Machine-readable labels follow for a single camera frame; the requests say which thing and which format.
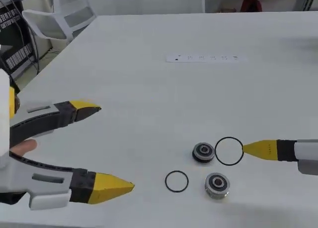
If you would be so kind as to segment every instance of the chair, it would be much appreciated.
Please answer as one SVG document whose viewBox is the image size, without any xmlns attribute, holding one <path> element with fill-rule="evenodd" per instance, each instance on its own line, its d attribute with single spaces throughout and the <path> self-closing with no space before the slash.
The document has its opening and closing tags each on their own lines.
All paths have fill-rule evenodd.
<svg viewBox="0 0 318 228">
<path fill-rule="evenodd" d="M 46 13 L 27 9 L 22 12 L 22 16 L 33 32 L 40 38 L 67 40 L 68 43 L 74 39 L 72 30 L 59 13 Z"/>
<path fill-rule="evenodd" d="M 53 9 L 64 17 L 72 32 L 84 29 L 96 18 L 88 0 L 53 0 Z"/>
</svg>

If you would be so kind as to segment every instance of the barcode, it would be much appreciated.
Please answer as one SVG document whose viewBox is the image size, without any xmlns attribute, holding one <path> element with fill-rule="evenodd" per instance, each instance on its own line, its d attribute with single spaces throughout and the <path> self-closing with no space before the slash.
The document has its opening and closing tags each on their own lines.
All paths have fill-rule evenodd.
<svg viewBox="0 0 318 228">
<path fill-rule="evenodd" d="M 16 67 L 19 63 L 25 60 L 32 52 L 31 44 L 25 45 L 11 57 L 6 60 L 7 65 L 9 66 L 10 70 Z"/>
</svg>

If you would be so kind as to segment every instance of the power strip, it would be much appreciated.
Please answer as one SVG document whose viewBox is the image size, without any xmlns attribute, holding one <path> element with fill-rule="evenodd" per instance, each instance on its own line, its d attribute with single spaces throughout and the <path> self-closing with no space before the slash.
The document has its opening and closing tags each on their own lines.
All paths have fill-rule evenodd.
<svg viewBox="0 0 318 228">
<path fill-rule="evenodd" d="M 166 57 L 167 63 L 234 63 L 244 62 L 245 58 L 225 55 L 225 56 L 213 56 L 213 55 L 170 55 Z"/>
</svg>

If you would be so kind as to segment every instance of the finger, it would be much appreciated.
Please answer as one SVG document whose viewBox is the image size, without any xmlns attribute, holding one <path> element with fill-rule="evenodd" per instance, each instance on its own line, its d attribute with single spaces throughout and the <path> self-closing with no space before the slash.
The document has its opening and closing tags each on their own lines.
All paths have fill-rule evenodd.
<svg viewBox="0 0 318 228">
<path fill-rule="evenodd" d="M 37 147 L 35 140 L 26 140 L 11 148 L 11 151 L 19 156 L 24 156 L 27 152 L 34 150 Z"/>
</svg>

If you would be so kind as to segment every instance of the bearing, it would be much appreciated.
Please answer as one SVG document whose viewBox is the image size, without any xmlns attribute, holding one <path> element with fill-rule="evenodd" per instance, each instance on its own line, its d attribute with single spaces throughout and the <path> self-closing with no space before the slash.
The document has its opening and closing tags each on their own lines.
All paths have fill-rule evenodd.
<svg viewBox="0 0 318 228">
<path fill-rule="evenodd" d="M 230 189 L 230 181 L 223 174 L 211 173 L 205 180 L 205 191 L 214 199 L 225 198 Z"/>
<path fill-rule="evenodd" d="M 193 158 L 201 163 L 208 163 L 212 161 L 215 156 L 214 148 L 208 143 L 199 143 L 194 146 L 192 151 Z"/>
</svg>

